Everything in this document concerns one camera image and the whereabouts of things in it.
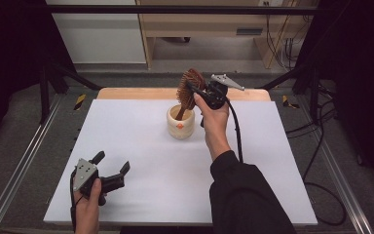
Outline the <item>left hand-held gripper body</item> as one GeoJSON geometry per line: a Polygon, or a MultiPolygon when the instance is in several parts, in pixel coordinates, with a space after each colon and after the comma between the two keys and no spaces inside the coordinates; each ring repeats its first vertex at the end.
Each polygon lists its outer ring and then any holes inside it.
{"type": "Polygon", "coordinates": [[[76,174],[72,185],[73,191],[79,191],[84,197],[89,198],[91,195],[94,181],[99,178],[101,181],[101,192],[98,198],[98,204],[106,204],[105,194],[125,186],[125,175],[118,173],[113,176],[100,176],[98,168],[91,161],[80,159],[76,166],[76,174]]]}

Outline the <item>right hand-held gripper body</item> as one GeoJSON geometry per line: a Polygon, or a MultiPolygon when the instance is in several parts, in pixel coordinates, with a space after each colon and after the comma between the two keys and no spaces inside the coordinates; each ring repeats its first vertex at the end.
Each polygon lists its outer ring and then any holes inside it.
{"type": "Polygon", "coordinates": [[[209,108],[216,110],[221,108],[227,100],[229,88],[244,90],[244,87],[229,78],[226,74],[212,74],[206,85],[206,103],[209,108]]]}

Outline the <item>brown wooden hairbrush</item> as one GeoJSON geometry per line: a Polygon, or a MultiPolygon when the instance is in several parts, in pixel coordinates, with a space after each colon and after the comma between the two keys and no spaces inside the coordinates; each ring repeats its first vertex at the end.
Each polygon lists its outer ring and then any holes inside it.
{"type": "Polygon", "coordinates": [[[181,104],[180,110],[175,117],[177,121],[182,120],[186,110],[192,110],[195,106],[193,91],[189,87],[189,84],[191,84],[193,88],[203,91],[206,86],[206,81],[203,75],[194,68],[190,68],[183,73],[176,92],[176,97],[181,104]]]}

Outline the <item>cream ceramic cup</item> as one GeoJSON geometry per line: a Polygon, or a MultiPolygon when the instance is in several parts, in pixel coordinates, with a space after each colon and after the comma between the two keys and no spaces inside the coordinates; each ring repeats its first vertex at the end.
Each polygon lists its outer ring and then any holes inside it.
{"type": "Polygon", "coordinates": [[[185,139],[189,137],[195,130],[195,112],[186,110],[181,120],[176,120],[181,105],[175,105],[168,110],[167,123],[168,133],[176,139],[185,139]]]}

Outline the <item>person's right hand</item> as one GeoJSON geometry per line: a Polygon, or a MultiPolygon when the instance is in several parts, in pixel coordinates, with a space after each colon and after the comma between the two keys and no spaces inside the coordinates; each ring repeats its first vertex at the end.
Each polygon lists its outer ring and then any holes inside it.
{"type": "Polygon", "coordinates": [[[198,94],[194,94],[196,105],[202,112],[206,134],[206,145],[212,160],[215,160],[222,153],[231,149],[226,128],[229,118],[229,107],[224,104],[221,108],[213,110],[209,108],[205,100],[198,94]]]}

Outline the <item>person's left hand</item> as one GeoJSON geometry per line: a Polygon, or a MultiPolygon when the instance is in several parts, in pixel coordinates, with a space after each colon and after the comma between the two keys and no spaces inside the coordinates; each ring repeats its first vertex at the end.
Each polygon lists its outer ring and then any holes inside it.
{"type": "Polygon", "coordinates": [[[79,191],[74,193],[74,204],[76,207],[76,228],[77,227],[98,227],[99,229],[99,207],[98,198],[101,192],[101,181],[97,178],[89,199],[86,199],[79,191]]]}

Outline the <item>white table board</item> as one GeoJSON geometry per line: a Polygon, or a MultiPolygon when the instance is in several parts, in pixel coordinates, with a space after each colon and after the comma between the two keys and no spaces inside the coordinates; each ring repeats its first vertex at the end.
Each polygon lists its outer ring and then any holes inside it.
{"type": "MultiPolygon", "coordinates": [[[[96,99],[44,216],[48,223],[71,222],[69,179],[79,159],[105,153],[101,176],[118,173],[129,161],[125,186],[109,193],[99,219],[119,225],[207,225],[211,222],[209,188],[211,158],[205,132],[195,128],[186,139],[168,133],[172,100],[96,99]]],[[[229,120],[231,147],[243,152],[267,179],[295,225],[317,219],[271,101],[234,101],[229,120]]]]}

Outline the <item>yellow black hazard tape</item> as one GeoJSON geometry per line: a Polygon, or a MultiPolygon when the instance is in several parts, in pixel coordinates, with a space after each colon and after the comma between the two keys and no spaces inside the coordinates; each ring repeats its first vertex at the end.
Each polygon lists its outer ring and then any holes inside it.
{"type": "Polygon", "coordinates": [[[82,95],[79,95],[77,100],[76,100],[76,103],[74,105],[74,110],[79,110],[84,102],[86,98],[86,95],[85,94],[82,94],[82,95]]]}
{"type": "Polygon", "coordinates": [[[290,103],[287,96],[282,96],[282,106],[293,108],[293,109],[300,108],[299,104],[297,104],[297,103],[290,103]]]}

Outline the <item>light wooden table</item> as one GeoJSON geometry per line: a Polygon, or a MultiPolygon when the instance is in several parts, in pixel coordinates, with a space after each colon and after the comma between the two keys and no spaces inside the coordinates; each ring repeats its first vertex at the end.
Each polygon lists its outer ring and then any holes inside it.
{"type": "MultiPolygon", "coordinates": [[[[269,93],[262,89],[230,88],[227,97],[230,100],[271,100],[269,93]]],[[[97,99],[176,99],[176,88],[103,88],[97,99]]]]}

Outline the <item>light wooden desk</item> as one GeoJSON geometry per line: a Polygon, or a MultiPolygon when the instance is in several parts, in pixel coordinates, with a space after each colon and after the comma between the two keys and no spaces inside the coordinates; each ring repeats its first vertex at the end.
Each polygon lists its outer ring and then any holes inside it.
{"type": "MultiPolygon", "coordinates": [[[[135,0],[138,6],[315,7],[319,0],[135,0]]],[[[141,14],[143,36],[250,37],[264,66],[276,63],[286,37],[302,39],[309,24],[301,16],[141,14]]]]}

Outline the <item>white cabinet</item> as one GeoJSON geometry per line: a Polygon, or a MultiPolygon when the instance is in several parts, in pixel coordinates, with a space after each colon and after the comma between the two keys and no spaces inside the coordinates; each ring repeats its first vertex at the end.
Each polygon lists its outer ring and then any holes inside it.
{"type": "Polygon", "coordinates": [[[76,64],[145,63],[137,14],[53,14],[76,64]]]}

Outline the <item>dark curtain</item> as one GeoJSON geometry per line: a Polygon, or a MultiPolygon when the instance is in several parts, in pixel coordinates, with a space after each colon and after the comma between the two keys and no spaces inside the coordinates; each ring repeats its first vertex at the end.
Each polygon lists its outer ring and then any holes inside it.
{"type": "Polygon", "coordinates": [[[374,169],[374,0],[318,0],[332,15],[313,19],[299,60],[313,57],[322,79],[336,84],[336,106],[356,149],[374,169]]]}
{"type": "Polygon", "coordinates": [[[0,0],[0,124],[10,96],[38,84],[45,64],[54,61],[74,69],[53,16],[26,8],[46,4],[46,0],[0,0]]]}

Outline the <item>aluminium frame rail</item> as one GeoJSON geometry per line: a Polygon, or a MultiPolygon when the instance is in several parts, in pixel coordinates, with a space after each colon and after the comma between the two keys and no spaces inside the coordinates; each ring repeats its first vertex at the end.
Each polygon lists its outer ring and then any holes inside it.
{"type": "Polygon", "coordinates": [[[345,175],[337,164],[329,145],[325,140],[320,144],[322,158],[326,165],[338,194],[344,204],[349,218],[357,234],[374,234],[371,225],[364,214],[353,190],[351,189],[345,175]]]}
{"type": "Polygon", "coordinates": [[[56,117],[59,106],[65,99],[65,95],[55,95],[53,102],[50,106],[48,117],[41,123],[34,133],[33,138],[28,143],[27,148],[22,154],[12,176],[6,184],[3,192],[0,195],[0,223],[5,216],[8,208],[10,207],[22,181],[25,177],[29,166],[31,165],[37,151],[39,150],[51,124],[56,117]]]}

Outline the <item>black frame strut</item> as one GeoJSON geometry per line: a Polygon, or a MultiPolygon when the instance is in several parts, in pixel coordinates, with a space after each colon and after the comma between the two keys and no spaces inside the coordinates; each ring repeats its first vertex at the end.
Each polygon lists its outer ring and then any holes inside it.
{"type": "Polygon", "coordinates": [[[49,85],[53,86],[57,94],[65,94],[68,91],[69,86],[66,84],[64,77],[72,78],[76,82],[94,91],[100,91],[102,89],[101,86],[98,86],[79,75],[76,71],[68,69],[59,63],[45,64],[39,73],[41,124],[43,124],[50,115],[49,85]]]}
{"type": "Polygon", "coordinates": [[[314,123],[318,124],[318,70],[311,65],[302,64],[293,70],[290,70],[279,78],[263,85],[262,90],[269,91],[277,85],[294,78],[292,91],[295,95],[303,95],[307,89],[310,89],[309,115],[314,123]]]}

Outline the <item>black horizontal frame bar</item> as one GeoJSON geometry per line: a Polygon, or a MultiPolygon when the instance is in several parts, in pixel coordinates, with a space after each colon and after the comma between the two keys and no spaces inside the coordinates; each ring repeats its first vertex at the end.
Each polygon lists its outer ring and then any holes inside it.
{"type": "Polygon", "coordinates": [[[196,15],[291,15],[314,16],[316,7],[230,7],[230,6],[130,6],[130,5],[48,5],[51,13],[60,14],[196,14],[196,15]]]}

